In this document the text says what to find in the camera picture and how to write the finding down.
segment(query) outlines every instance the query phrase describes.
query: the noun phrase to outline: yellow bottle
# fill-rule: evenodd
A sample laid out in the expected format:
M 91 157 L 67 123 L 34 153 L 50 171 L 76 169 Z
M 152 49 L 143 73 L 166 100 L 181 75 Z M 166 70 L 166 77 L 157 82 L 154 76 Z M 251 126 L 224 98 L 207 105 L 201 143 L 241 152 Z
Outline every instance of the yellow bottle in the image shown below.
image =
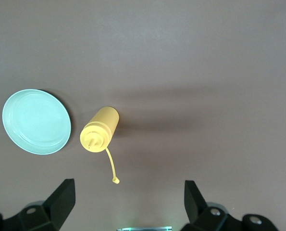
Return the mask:
M 118 121 L 119 115 L 114 108 L 103 107 L 86 124 L 80 135 L 81 144 L 86 150 L 93 153 L 107 151 L 113 171 L 113 182 L 116 184 L 119 183 L 119 179 L 115 174 L 114 163 L 108 145 L 112 140 Z

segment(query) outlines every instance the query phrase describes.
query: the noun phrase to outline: gray background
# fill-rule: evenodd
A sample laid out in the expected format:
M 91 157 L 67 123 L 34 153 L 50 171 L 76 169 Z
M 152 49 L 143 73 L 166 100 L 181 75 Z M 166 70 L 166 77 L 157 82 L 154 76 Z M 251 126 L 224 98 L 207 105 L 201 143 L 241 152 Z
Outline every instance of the gray background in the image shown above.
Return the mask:
M 4 103 L 52 92 L 73 132 L 40 156 L 7 136 Z M 120 113 L 105 153 L 79 142 L 103 106 Z M 286 0 L 0 0 L 0 212 L 74 178 L 62 231 L 187 222 L 184 180 L 237 219 L 286 230 Z

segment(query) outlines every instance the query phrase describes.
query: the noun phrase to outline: yellow strap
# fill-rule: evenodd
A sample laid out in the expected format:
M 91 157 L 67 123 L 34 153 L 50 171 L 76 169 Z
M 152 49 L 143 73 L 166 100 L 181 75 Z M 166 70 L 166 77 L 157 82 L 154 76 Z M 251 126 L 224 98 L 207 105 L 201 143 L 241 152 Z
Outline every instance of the yellow strap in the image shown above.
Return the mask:
M 110 151 L 109 151 L 109 149 L 108 149 L 107 147 L 105 148 L 105 150 L 106 150 L 106 152 L 108 153 L 108 156 L 109 156 L 109 159 L 110 159 L 110 162 L 111 162 L 112 172 L 113 172 L 113 182 L 114 182 L 115 184 L 119 184 L 119 179 L 116 177 L 114 162 L 113 162 L 111 153 L 110 153 Z

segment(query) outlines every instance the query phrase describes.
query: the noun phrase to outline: plate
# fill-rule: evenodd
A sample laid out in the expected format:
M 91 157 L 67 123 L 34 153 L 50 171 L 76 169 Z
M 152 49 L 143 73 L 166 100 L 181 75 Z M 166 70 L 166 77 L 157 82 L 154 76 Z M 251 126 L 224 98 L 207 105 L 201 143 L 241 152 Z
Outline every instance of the plate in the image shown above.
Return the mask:
M 2 120 L 11 140 L 33 154 L 55 153 L 70 137 L 66 108 L 42 90 L 26 89 L 13 94 L 4 105 Z

